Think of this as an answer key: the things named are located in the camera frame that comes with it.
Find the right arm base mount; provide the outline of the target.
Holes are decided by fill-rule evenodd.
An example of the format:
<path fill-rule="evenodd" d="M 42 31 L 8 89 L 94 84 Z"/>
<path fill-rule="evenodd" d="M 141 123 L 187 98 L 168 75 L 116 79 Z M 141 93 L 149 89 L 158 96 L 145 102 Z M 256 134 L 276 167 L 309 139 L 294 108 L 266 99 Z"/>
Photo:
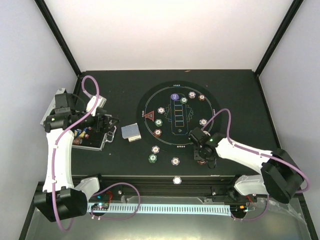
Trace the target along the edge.
<path fill-rule="evenodd" d="M 231 214 L 237 219 L 243 219 L 248 212 L 257 208 L 257 198 L 253 195 L 241 195 L 234 187 L 214 185 L 211 187 L 213 202 L 229 205 Z"/>

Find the red poker chip stack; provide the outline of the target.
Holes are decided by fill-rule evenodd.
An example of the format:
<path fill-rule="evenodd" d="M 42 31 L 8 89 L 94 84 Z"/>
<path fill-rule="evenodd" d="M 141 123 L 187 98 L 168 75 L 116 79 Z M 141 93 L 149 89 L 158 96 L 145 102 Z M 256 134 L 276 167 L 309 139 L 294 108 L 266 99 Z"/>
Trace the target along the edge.
<path fill-rule="evenodd" d="M 199 165 L 205 165 L 207 162 L 206 162 L 206 161 L 197 161 L 197 163 L 198 163 Z"/>

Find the red triangular dealer button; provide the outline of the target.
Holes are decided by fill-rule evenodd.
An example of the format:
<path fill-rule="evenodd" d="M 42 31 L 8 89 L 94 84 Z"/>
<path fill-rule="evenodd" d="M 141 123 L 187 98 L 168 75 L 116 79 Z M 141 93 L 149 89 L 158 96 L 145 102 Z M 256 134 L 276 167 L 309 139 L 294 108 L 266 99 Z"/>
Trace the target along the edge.
<path fill-rule="evenodd" d="M 148 113 L 146 113 L 144 116 L 143 116 L 145 119 L 149 119 L 151 120 L 152 122 L 155 121 L 155 111 L 150 111 Z"/>

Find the blue playing card deck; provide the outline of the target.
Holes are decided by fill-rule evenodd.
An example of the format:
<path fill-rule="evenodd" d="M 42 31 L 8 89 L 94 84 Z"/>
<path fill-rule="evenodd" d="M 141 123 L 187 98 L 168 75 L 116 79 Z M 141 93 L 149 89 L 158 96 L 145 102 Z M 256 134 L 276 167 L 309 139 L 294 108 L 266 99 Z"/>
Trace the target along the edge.
<path fill-rule="evenodd" d="M 121 127 L 121 135 L 123 139 L 129 139 L 140 135 L 139 126 L 137 123 Z"/>

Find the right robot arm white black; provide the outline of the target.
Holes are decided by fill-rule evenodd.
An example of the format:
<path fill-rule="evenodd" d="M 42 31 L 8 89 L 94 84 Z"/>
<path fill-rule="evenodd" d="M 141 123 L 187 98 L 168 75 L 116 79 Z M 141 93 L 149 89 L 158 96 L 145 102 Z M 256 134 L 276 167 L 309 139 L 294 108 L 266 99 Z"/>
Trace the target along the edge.
<path fill-rule="evenodd" d="M 281 148 L 275 151 L 257 149 L 221 133 L 209 135 L 199 127 L 192 130 L 188 138 L 198 148 L 199 156 L 204 161 L 219 157 L 257 173 L 241 175 L 234 185 L 228 187 L 228 198 L 234 202 L 256 194 L 268 195 L 280 203 L 288 204 L 305 180 L 292 157 Z"/>

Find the blue poker chip stack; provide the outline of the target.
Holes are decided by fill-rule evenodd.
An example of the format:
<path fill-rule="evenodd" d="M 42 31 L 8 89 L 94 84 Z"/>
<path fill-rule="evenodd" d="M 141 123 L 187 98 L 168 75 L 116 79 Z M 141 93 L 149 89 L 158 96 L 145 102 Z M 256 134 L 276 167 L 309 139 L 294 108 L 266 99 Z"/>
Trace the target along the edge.
<path fill-rule="evenodd" d="M 172 164 L 173 166 L 178 166 L 178 165 L 180 164 L 180 159 L 177 158 L 177 157 L 173 157 L 173 158 L 171 159 L 171 164 Z"/>

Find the white chip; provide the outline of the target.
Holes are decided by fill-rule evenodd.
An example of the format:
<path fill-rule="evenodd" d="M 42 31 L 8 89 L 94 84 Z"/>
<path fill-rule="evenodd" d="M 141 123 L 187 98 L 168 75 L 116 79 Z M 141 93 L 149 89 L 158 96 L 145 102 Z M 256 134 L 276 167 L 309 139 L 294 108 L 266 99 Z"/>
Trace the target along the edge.
<path fill-rule="evenodd" d="M 182 179 L 179 177 L 179 176 L 175 176 L 173 179 L 172 179 L 172 182 L 175 184 L 175 185 L 179 185 L 182 183 Z"/>

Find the red chip mat top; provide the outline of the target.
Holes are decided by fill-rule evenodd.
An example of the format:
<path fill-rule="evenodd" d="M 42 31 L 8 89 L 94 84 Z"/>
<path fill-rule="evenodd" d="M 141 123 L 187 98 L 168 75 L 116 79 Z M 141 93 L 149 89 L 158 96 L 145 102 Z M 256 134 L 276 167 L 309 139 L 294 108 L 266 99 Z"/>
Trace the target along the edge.
<path fill-rule="evenodd" d="M 198 99 L 199 99 L 200 101 L 204 101 L 204 100 L 206 99 L 206 97 L 205 97 L 205 95 L 200 94 L 200 95 L 198 96 Z"/>

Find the green poker chip stack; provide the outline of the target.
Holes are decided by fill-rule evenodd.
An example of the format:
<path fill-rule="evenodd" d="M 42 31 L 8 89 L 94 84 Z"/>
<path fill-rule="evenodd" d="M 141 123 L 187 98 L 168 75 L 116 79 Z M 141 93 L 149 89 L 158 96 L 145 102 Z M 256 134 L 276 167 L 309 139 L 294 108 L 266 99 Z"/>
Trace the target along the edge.
<path fill-rule="evenodd" d="M 152 164 L 155 163 L 157 161 L 157 159 L 158 159 L 158 157 L 156 154 L 150 154 L 148 157 L 148 161 Z"/>

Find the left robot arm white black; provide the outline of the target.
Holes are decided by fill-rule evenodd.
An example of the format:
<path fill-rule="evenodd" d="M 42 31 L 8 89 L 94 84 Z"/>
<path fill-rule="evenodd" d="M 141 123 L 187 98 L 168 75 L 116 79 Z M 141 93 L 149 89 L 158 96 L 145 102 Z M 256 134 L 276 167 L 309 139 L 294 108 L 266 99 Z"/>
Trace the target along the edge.
<path fill-rule="evenodd" d="M 48 144 L 47 172 L 42 193 L 34 205 L 50 221 L 83 216 L 93 196 L 103 199 L 108 192 L 101 174 L 90 175 L 74 185 L 71 172 L 73 141 L 76 130 L 92 130 L 105 136 L 116 130 L 119 119 L 103 110 L 106 98 L 91 96 L 84 111 L 76 110 L 73 95 L 56 94 L 42 122 Z"/>

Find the purple round blind button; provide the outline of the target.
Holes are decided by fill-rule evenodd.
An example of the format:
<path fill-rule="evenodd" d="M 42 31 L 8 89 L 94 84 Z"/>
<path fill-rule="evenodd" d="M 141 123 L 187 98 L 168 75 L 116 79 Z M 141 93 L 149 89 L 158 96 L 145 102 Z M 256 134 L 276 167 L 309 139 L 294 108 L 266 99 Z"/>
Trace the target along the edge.
<path fill-rule="evenodd" d="M 180 100 L 180 96 L 179 96 L 179 94 L 177 94 L 177 93 L 172 93 L 172 94 L 170 95 L 170 99 L 171 99 L 172 101 L 179 101 L 179 100 Z"/>

